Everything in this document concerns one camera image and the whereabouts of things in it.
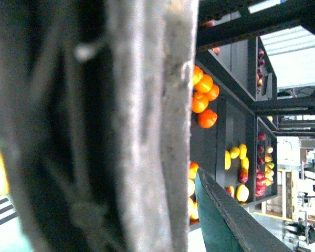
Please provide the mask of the grey blurred left gripper finger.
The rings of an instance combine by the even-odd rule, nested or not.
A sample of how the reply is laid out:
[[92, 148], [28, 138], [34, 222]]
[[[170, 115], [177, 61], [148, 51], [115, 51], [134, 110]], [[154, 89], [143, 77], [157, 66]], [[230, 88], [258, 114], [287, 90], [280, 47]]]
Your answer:
[[187, 251], [198, 1], [0, 1], [0, 150], [34, 251]]

